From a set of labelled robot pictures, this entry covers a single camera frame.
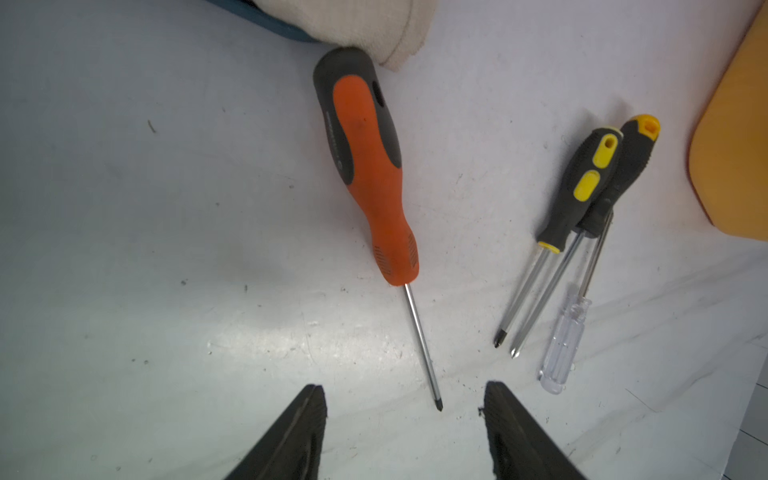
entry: orange and black handle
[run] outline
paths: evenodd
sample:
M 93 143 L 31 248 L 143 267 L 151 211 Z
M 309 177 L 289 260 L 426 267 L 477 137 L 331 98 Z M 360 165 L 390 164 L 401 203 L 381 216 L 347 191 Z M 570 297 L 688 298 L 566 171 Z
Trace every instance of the orange and black handle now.
M 368 219 L 373 256 L 387 282 L 419 275 L 416 240 L 402 211 L 402 162 L 376 70 L 358 48 L 337 48 L 313 75 L 333 162 Z

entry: metal shaft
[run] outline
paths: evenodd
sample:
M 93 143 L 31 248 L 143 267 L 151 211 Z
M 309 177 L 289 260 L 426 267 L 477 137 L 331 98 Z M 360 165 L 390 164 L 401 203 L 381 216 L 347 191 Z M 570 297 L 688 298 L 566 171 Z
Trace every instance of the metal shaft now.
M 552 292 L 554 291 L 554 288 L 558 285 L 560 278 L 563 276 L 563 272 L 565 272 L 565 269 L 568 268 L 568 264 L 571 262 L 571 258 L 573 258 L 574 253 L 576 252 L 576 249 L 579 246 L 579 243 L 581 243 L 583 239 L 584 239 L 584 231 L 582 230 L 576 236 L 576 239 L 573 241 L 573 243 L 571 243 L 571 246 L 568 248 L 568 251 L 565 253 L 565 258 L 563 259 L 562 262 L 560 262 L 558 269 L 554 272 L 554 276 L 552 277 L 552 280 L 549 281 L 547 288 L 544 290 L 544 293 L 541 295 L 541 298 L 538 300 L 538 303 L 536 303 L 536 307 L 533 309 L 533 312 L 531 312 L 531 315 L 529 315 L 528 318 L 525 319 L 525 323 L 523 323 L 523 325 L 520 327 L 520 330 L 518 330 L 518 332 L 515 334 L 515 338 L 512 339 L 511 355 L 513 359 L 516 356 L 520 355 L 520 350 L 523 347 L 525 338 L 531 332 L 533 325 L 536 323 L 536 320 L 538 320 L 538 316 L 541 315 L 541 311 L 544 309 L 544 306 L 549 301 L 549 297 L 552 296 Z
M 515 317 L 517 316 L 518 311 L 520 311 L 520 307 L 528 296 L 528 293 L 531 291 L 531 287 L 533 287 L 533 284 L 536 282 L 539 273 L 541 273 L 541 269 L 544 268 L 544 264 L 547 263 L 547 258 L 549 258 L 550 253 L 551 250 L 543 247 L 538 253 L 538 259 L 536 259 L 536 263 L 534 263 L 533 270 L 531 270 L 528 277 L 525 279 L 525 283 L 523 283 L 520 293 L 515 297 L 512 306 L 509 307 L 509 310 L 507 310 L 507 313 L 504 315 L 502 327 L 499 329 L 498 333 L 496 333 L 496 338 L 493 341 L 496 348 L 504 342 L 504 338 L 506 338 L 507 333 L 509 332 L 509 327 L 512 325 L 512 322 L 515 321 Z
M 611 210 L 605 219 L 605 228 L 603 229 L 603 234 L 600 235 L 598 244 L 595 246 L 594 252 L 592 252 L 592 257 L 589 259 L 589 265 L 587 266 L 587 272 L 584 274 L 584 280 L 581 281 L 581 288 L 578 291 L 578 295 L 581 298 L 585 298 L 587 296 L 587 289 L 589 289 L 589 283 L 592 281 L 594 267 L 598 264 L 598 258 L 600 258 L 600 253 L 603 251 L 603 243 L 605 243 L 605 237 L 607 237 L 608 229 L 611 228 L 611 221 L 613 219 L 614 211 Z
M 422 322 L 419 320 L 419 311 L 416 310 L 416 302 L 413 299 L 411 286 L 406 283 L 403 288 L 406 290 L 408 305 L 411 307 L 411 318 L 413 318 L 413 323 L 416 325 L 416 332 L 419 334 L 419 343 L 422 346 L 422 355 L 424 356 L 424 363 L 427 366 L 427 376 L 429 377 L 429 386 L 432 388 L 432 397 L 435 399 L 435 406 L 437 407 L 437 410 L 442 412 L 442 398 L 440 397 L 440 388 L 437 386 L 437 376 L 435 375 L 434 367 L 432 367 L 432 359 L 429 358 L 429 349 L 427 348 L 427 341 L 424 338 Z

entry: blue fabric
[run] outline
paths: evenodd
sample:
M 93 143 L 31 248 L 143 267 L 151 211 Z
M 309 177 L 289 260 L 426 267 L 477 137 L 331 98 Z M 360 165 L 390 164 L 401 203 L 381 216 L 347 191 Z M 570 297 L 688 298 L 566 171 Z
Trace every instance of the blue fabric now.
M 234 13 L 238 17 L 264 27 L 269 31 L 277 33 L 281 37 L 296 41 L 317 41 L 310 37 L 304 30 L 294 25 L 288 24 L 274 18 L 272 15 L 260 10 L 253 3 L 246 0 L 208 0 L 214 5 L 218 5 L 224 10 Z

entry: beige cloth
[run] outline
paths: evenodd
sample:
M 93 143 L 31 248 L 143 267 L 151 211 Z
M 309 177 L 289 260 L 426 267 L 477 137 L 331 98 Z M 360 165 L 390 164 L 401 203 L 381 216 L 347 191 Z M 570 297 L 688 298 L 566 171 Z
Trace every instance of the beige cloth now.
M 424 45 L 437 0 L 252 0 L 312 37 L 366 51 L 397 71 Z

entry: black rubber grip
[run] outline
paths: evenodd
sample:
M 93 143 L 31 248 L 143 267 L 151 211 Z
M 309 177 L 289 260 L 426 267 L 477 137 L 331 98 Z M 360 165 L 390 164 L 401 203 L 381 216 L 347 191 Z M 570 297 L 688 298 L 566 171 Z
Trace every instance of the black rubber grip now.
M 601 162 L 596 164 L 595 154 L 601 148 L 601 145 L 604 146 L 610 138 L 616 142 L 612 156 L 610 156 L 607 165 Z M 621 133 L 613 128 L 596 128 L 582 142 L 565 170 L 558 195 L 549 214 L 547 226 L 536 237 L 536 241 L 539 244 L 551 250 L 556 250 L 556 253 L 560 253 L 565 248 L 568 234 L 576 227 L 576 223 L 581 220 L 594 198 L 600 194 L 605 188 L 608 179 L 611 178 L 617 163 L 615 160 L 620 152 Z M 574 191 L 585 174 L 590 171 L 597 172 L 600 179 L 587 197 L 579 199 L 574 194 Z
M 606 219 L 613 209 L 619 197 L 627 191 L 635 180 L 645 169 L 650 158 L 650 153 L 654 149 L 656 141 L 649 137 L 658 135 L 658 121 L 643 115 L 644 118 L 650 118 L 649 122 L 653 125 L 646 127 L 646 133 L 640 132 L 640 124 L 637 119 L 632 119 L 621 127 L 621 133 L 624 134 L 621 152 L 616 158 L 616 171 L 608 182 L 608 185 L 600 193 L 597 200 L 587 209 L 584 218 L 576 226 L 577 230 L 585 230 L 587 237 L 596 238 L 603 234 L 606 227 Z
M 339 171 L 342 180 L 347 185 L 352 183 L 355 177 L 355 164 L 352 152 L 349 149 L 344 130 L 336 115 L 336 107 L 333 104 L 333 89 L 336 82 L 347 75 L 361 77 L 371 91 L 371 96 L 376 99 L 376 120 L 379 122 L 379 134 L 381 135 L 384 149 L 390 161 L 397 168 L 402 166 L 400 146 L 397 141 L 395 124 L 389 115 L 389 109 L 384 102 L 384 95 L 376 77 L 376 69 L 371 58 L 359 48 L 336 48 L 326 53 L 315 67 L 313 80 L 317 99 L 323 109 L 323 118 L 326 123 L 328 144 L 331 147 L 333 163 Z

